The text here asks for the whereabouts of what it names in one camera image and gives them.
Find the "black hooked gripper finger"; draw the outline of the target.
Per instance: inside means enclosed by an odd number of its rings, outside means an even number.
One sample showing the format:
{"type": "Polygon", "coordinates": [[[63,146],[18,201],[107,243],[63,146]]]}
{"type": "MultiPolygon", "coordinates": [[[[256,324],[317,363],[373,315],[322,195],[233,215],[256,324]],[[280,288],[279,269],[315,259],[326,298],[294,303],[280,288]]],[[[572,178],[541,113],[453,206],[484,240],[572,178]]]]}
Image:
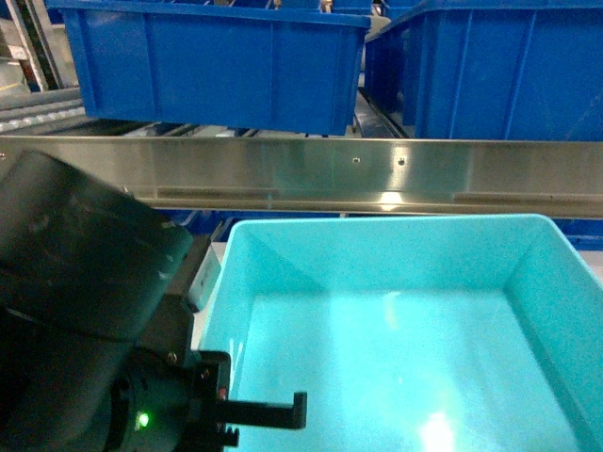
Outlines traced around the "black hooked gripper finger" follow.
{"type": "Polygon", "coordinates": [[[227,424],[259,428],[304,429],[307,424],[307,393],[295,393],[290,405],[224,400],[220,403],[220,420],[227,424]]]}

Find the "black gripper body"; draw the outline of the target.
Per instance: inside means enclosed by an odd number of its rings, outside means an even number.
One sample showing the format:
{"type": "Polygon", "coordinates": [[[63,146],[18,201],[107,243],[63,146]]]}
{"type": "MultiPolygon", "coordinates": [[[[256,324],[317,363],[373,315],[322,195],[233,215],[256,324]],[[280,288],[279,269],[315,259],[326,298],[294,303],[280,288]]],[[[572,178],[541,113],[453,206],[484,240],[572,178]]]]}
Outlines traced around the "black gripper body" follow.
{"type": "Polygon", "coordinates": [[[216,417],[228,398],[231,357],[193,351],[185,366],[137,348],[111,388],[106,451],[222,451],[238,446],[239,430],[216,417]]]}

